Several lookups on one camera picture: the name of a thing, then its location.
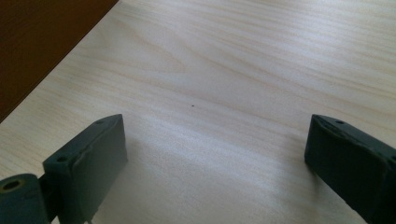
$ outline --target dark brown surface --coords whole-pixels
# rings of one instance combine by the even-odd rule
[[[116,2],[0,1],[0,122]]]

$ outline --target wooden table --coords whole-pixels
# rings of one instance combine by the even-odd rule
[[[0,177],[121,113],[95,224],[364,223],[304,146],[315,113],[396,147],[395,36],[392,0],[121,1],[0,124]]]

